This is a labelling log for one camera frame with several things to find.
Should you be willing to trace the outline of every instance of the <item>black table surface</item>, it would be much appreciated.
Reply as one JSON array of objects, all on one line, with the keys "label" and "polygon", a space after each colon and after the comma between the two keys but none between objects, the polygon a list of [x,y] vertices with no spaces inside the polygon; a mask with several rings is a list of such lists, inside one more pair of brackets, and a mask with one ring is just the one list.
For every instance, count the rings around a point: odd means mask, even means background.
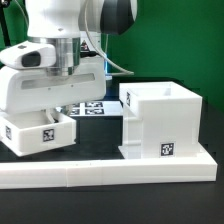
[{"label": "black table surface", "polygon": [[[204,103],[199,141],[218,163],[216,182],[0,190],[0,223],[223,224],[223,133],[223,113]],[[91,157],[88,147],[79,152]]]}]

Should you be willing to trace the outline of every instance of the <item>black cable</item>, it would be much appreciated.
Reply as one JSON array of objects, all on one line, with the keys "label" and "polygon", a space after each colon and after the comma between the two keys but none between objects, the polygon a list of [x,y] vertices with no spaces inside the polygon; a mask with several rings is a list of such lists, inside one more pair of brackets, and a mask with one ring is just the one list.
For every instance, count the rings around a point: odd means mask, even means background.
[{"label": "black cable", "polygon": [[9,32],[5,20],[5,14],[4,10],[2,7],[0,7],[0,24],[2,28],[2,33],[3,33],[3,38],[4,38],[4,43],[6,47],[11,46],[10,38],[9,38]]},{"label": "black cable", "polygon": [[81,51],[80,52],[80,57],[81,58],[94,57],[96,55],[99,55],[99,54],[95,51]]}]

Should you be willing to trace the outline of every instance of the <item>white plastic part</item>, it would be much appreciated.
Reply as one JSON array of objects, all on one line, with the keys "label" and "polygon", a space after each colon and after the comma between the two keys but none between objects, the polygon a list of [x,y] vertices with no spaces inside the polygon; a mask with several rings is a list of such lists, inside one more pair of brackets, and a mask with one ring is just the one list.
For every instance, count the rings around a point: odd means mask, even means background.
[{"label": "white plastic part", "polygon": [[52,116],[52,111],[51,111],[51,109],[46,109],[46,110],[45,110],[45,115],[46,115],[47,120],[48,120],[51,124],[55,123],[55,120],[54,120],[54,118],[53,118],[53,116]]},{"label": "white plastic part", "polygon": [[26,69],[22,64],[25,55],[38,52],[40,54],[40,65],[31,68],[46,68],[56,62],[55,47],[50,44],[35,44],[25,41],[13,47],[7,48],[0,53],[0,60],[6,66],[14,69]]},{"label": "white plastic part", "polygon": [[120,84],[127,159],[195,157],[202,97],[173,82]]},{"label": "white plastic part", "polygon": [[217,164],[201,147],[193,158],[1,163],[0,188],[215,181],[216,172]]},{"label": "white plastic part", "polygon": [[106,92],[104,61],[84,58],[74,75],[48,77],[44,69],[0,70],[0,108],[8,114],[39,111],[102,99]]},{"label": "white plastic part", "polygon": [[18,156],[75,144],[76,121],[56,111],[52,116],[57,123],[44,111],[1,117],[2,142]]},{"label": "white plastic part", "polygon": [[[104,0],[91,0],[89,24],[92,31],[100,31],[100,17]],[[80,37],[79,19],[85,0],[26,0],[29,15],[28,36],[44,38]]]}]

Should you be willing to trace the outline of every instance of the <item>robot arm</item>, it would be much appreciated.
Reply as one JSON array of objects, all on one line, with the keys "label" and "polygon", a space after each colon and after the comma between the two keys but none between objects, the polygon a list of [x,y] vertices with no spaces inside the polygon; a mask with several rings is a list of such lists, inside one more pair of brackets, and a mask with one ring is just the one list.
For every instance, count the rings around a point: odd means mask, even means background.
[{"label": "robot arm", "polygon": [[87,23],[90,31],[122,34],[134,23],[137,0],[26,0],[26,9],[28,41],[0,54],[0,109],[14,114],[102,99],[104,59],[80,59],[80,31]]}]

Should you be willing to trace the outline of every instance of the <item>white robot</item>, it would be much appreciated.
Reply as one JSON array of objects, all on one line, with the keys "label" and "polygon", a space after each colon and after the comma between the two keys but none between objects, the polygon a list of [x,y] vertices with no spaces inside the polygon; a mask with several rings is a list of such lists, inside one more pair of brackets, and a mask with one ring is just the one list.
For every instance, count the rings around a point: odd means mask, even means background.
[{"label": "white robot", "polygon": [[[0,125],[1,136],[18,156],[75,143],[75,121],[52,108],[104,97],[108,59],[89,31],[122,34],[135,21],[137,1],[26,0],[26,9],[28,41],[0,54],[6,65],[0,71],[0,109],[9,115]],[[80,31],[87,32],[98,57],[80,58]],[[49,130],[57,138],[45,142]]]}]

